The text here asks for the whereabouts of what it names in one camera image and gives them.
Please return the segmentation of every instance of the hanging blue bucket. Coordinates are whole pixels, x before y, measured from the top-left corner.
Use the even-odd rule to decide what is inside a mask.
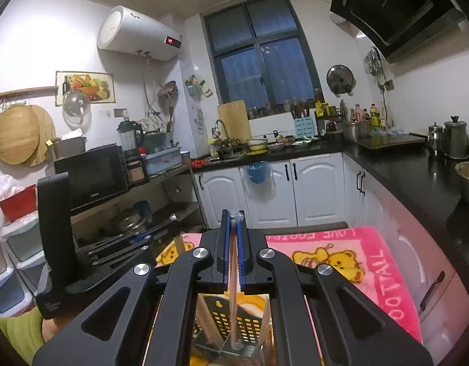
[[[250,178],[252,183],[261,184],[267,179],[268,163],[265,161],[245,165],[244,168],[248,173],[248,177]]]

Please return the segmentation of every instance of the round cutting board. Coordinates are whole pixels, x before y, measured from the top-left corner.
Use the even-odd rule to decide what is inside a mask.
[[[41,106],[32,105],[30,108],[36,114],[38,118],[38,123],[40,126],[40,141],[36,150],[33,154],[24,162],[26,166],[35,166],[39,165],[46,160],[46,150],[48,149],[46,141],[48,139],[54,139],[55,134],[55,125],[53,124],[53,119],[51,119],[50,114]]]
[[[29,106],[14,105],[0,114],[0,159],[17,165],[26,161],[40,140],[39,122]]]

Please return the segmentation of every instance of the wooden cutting board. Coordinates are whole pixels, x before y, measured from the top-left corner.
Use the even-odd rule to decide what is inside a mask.
[[[38,123],[40,126],[40,141],[36,150],[34,150],[31,157],[24,161],[26,166],[35,166],[39,165],[46,161],[46,150],[48,149],[46,141],[48,139],[54,139],[56,137],[55,125],[53,124],[53,119],[51,119],[50,114],[41,106],[32,105],[30,108],[36,114],[38,118]]]
[[[40,140],[39,122],[29,106],[14,105],[0,114],[0,159],[17,165],[26,161]]]
[[[230,139],[240,139],[241,143],[247,143],[251,139],[250,124],[246,114],[244,100],[224,103],[217,106],[219,118],[226,124]]]

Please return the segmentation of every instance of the red digital display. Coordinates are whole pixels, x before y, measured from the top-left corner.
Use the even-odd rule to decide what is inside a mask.
[[[168,45],[171,45],[175,48],[180,48],[180,46],[182,45],[182,42],[179,41],[179,40],[176,40],[175,38],[173,37],[166,37],[165,38],[165,44],[168,44]]]

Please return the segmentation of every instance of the triangular cutout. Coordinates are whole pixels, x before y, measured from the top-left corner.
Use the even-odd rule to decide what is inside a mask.
[[[128,287],[119,289],[82,324],[82,330],[102,341],[110,340],[129,293],[130,289]]]
[[[357,340],[365,340],[383,330],[383,322],[369,312],[346,288],[339,288],[337,293]]]

